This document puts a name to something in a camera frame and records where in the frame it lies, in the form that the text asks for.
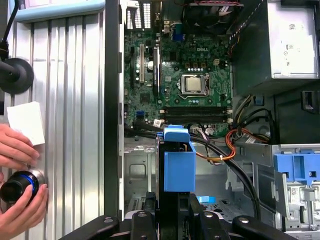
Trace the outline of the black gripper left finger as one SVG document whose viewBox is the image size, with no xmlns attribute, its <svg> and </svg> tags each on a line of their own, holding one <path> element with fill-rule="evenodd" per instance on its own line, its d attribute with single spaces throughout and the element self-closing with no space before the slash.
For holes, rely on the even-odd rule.
<svg viewBox="0 0 320 240">
<path fill-rule="evenodd" d="M 62 240 L 156 240 L 156 194 L 147 192 L 144 209 L 128 212 L 124 220 L 101 215 Z"/>
</svg>

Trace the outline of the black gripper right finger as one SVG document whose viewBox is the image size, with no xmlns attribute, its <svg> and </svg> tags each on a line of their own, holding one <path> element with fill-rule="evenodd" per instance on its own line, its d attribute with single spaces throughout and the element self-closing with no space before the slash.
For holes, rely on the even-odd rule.
<svg viewBox="0 0 320 240">
<path fill-rule="evenodd" d="M 294 240 L 254 217 L 240 215 L 231 223 L 214 211 L 205 211 L 195 194 L 190 195 L 190 231 L 193 240 Z"/>
</svg>

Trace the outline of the person's right hand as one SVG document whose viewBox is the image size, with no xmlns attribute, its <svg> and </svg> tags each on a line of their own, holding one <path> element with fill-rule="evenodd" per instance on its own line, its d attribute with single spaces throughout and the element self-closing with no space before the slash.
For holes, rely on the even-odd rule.
<svg viewBox="0 0 320 240">
<path fill-rule="evenodd" d="M 0 215 L 0 238 L 10 240 L 39 224 L 45 214 L 48 201 L 48 187 L 43 184 L 34 198 L 29 185 L 18 201 Z"/>
</svg>

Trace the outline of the person's left hand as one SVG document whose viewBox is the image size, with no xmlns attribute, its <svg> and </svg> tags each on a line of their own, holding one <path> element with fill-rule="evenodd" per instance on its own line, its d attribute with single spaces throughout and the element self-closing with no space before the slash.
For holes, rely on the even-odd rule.
<svg viewBox="0 0 320 240">
<path fill-rule="evenodd" d="M 34 167 L 40 154 L 34 149 L 31 141 L 22 133 L 0 125 L 0 166 L 18 171 Z"/>
</svg>

